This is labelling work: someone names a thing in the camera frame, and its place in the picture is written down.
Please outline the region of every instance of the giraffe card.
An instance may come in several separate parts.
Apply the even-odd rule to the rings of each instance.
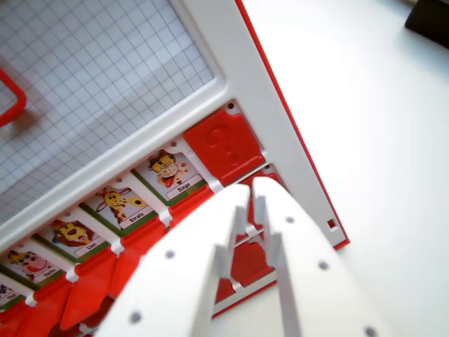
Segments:
[[[166,205],[174,205],[206,182],[186,156],[160,150],[132,170]]]
[[[17,291],[0,284],[0,312],[6,311],[6,309],[20,302],[23,298],[25,297],[21,296]]]
[[[33,238],[73,262],[84,262],[109,246],[100,235],[79,221],[54,220]]]
[[[0,258],[0,272],[33,289],[49,284],[64,273],[23,244],[7,250]]]
[[[154,209],[130,188],[106,186],[80,207],[122,236],[156,216]]]

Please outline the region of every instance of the cartoon animal picture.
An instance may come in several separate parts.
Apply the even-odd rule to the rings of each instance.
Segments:
[[[30,281],[34,281],[34,278],[42,271],[52,268],[46,259],[37,256],[32,251],[26,253],[18,253],[17,251],[9,251],[8,259],[11,264],[16,264],[27,275]]]
[[[9,288],[3,284],[0,284],[0,295],[6,293]]]
[[[182,178],[189,173],[187,163],[177,163],[175,155],[165,150],[148,160],[148,169],[157,173],[157,182],[165,187],[171,187],[173,183],[180,185]]]
[[[85,246],[93,240],[95,234],[79,221],[66,223],[61,220],[54,220],[51,223],[53,227],[53,243],[64,244],[67,247]]]
[[[123,197],[123,195],[128,194],[129,192],[131,192],[130,188],[126,188],[120,192],[108,191],[107,188],[103,188],[101,192],[95,193],[97,197],[102,197],[104,200],[98,205],[97,212],[100,212],[106,206],[109,206],[118,223],[122,223],[127,218],[124,213],[127,204],[142,208],[148,206],[147,203],[137,195],[133,195],[129,198]]]

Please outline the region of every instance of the red plastic piece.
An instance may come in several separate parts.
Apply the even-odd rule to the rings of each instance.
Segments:
[[[230,297],[232,294],[236,293],[234,288],[232,288],[232,283],[228,279],[220,279],[218,284],[217,298],[215,303],[224,300],[226,297]]]
[[[170,221],[170,229],[174,228],[178,223],[183,221],[191,212],[204,203],[207,199],[213,196],[213,192],[208,185],[195,191],[195,193],[184,198],[176,205],[171,206],[170,214],[173,220]]]
[[[334,205],[332,205],[332,201],[330,200],[328,191],[326,191],[326,188],[324,187],[323,181],[321,180],[321,177],[320,177],[320,175],[318,173],[318,170],[316,169],[315,163],[314,163],[314,161],[312,160],[312,158],[310,156],[310,153],[309,153],[309,150],[307,149],[306,144],[304,143],[304,139],[302,139],[300,130],[299,130],[299,128],[297,127],[297,125],[295,123],[295,119],[293,118],[293,115],[292,115],[292,113],[290,111],[290,108],[288,107],[287,101],[283,97],[283,94],[282,94],[282,91],[281,91],[281,87],[279,86],[279,83],[276,80],[276,77],[274,76],[272,67],[269,65],[268,58],[265,55],[264,49],[262,48],[262,44],[260,44],[260,41],[259,41],[259,38],[257,37],[257,34],[255,33],[255,30],[254,30],[253,24],[251,23],[251,20],[250,20],[250,17],[248,15],[248,12],[246,11],[245,6],[243,5],[243,1],[242,0],[236,0],[236,5],[237,5],[237,7],[240,10],[240,14],[241,14],[241,16],[243,18],[243,21],[245,21],[245,23],[246,23],[246,27],[248,28],[248,31],[250,32],[251,37],[253,38],[255,47],[257,48],[257,51],[259,52],[260,58],[262,59],[265,68],[267,68],[268,75],[269,75],[270,79],[272,80],[272,83],[274,85],[274,88],[276,89],[276,92],[278,93],[279,98],[281,99],[282,105],[283,105],[284,109],[287,112],[288,118],[290,119],[290,121],[291,121],[291,123],[293,125],[293,128],[295,129],[296,134],[297,134],[297,136],[298,136],[298,138],[299,138],[299,140],[301,142],[301,145],[304,148],[304,151],[306,152],[307,158],[309,158],[311,167],[313,168],[313,170],[315,172],[315,175],[318,178],[318,181],[320,182],[321,188],[323,188],[324,194],[326,195],[326,198],[329,201],[330,207],[332,208],[332,211],[334,212],[335,216],[337,217],[338,222],[341,224],[342,222],[340,221],[340,218],[338,217],[338,214],[335,211]],[[346,235],[346,232],[344,231],[343,226],[341,225],[340,227],[342,228],[344,237],[346,239],[343,242],[340,242],[339,244],[335,245],[334,249],[343,248],[347,244],[351,243],[349,241],[348,236]]]
[[[17,102],[0,115],[0,127],[2,127],[16,119],[19,114],[23,112],[25,106],[27,105],[27,96],[25,95],[23,90],[1,68],[0,81],[5,83],[9,90],[11,90],[17,98]]]
[[[96,326],[98,326],[101,321],[103,320],[103,318],[105,318],[106,314],[109,312],[109,309],[111,308],[111,306],[114,304],[114,299],[110,298],[109,296],[106,297],[100,306],[100,309],[93,314],[92,316],[90,316],[89,318],[86,318],[85,320],[83,320],[83,324],[85,324],[88,328],[95,328]]]
[[[117,255],[109,247],[75,267],[79,278],[69,294],[61,320],[62,330],[72,328],[100,309],[102,301],[109,295],[116,264]]]
[[[247,177],[245,180],[242,180],[240,183],[244,185],[248,185],[249,187],[253,186],[253,180],[255,177],[269,177],[271,179],[274,179],[278,183],[280,183],[279,177],[275,173],[269,173],[265,174],[262,171],[257,171],[253,175]],[[258,225],[254,222],[254,201],[253,201],[253,194],[251,193],[250,202],[248,204],[248,222],[252,223],[256,229],[261,230],[263,228],[262,225]]]
[[[59,323],[69,298],[72,283],[65,274],[33,295],[37,304],[28,309],[27,318],[19,326],[17,336],[47,337],[51,329]]]
[[[242,286],[248,286],[273,271],[274,268],[267,265],[265,252],[257,242],[244,242],[236,247],[231,276]]]
[[[236,243],[246,239],[248,237],[248,234],[237,234],[236,235]]]
[[[7,311],[0,313],[0,336],[14,337],[19,329],[22,320],[28,316],[30,307],[25,304],[25,299]]]
[[[224,186],[265,162],[259,144],[240,114],[219,110],[184,132],[184,138]]]
[[[125,250],[120,253],[117,267],[112,277],[110,294],[117,297],[139,264],[140,256],[157,243],[166,233],[159,218],[153,218],[121,239]]]

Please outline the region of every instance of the lion card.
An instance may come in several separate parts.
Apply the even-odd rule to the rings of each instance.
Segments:
[[[166,205],[174,205],[206,182],[183,153],[160,150],[132,170]]]
[[[45,258],[18,244],[0,258],[0,272],[35,289],[41,288],[63,274],[63,271]]]
[[[109,246],[105,239],[79,221],[56,219],[33,238],[78,263]]]

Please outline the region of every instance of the white table surface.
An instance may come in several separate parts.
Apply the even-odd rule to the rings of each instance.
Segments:
[[[449,336],[449,50],[395,0],[244,4],[351,240],[343,261],[400,336]],[[277,295],[213,336],[282,336]]]

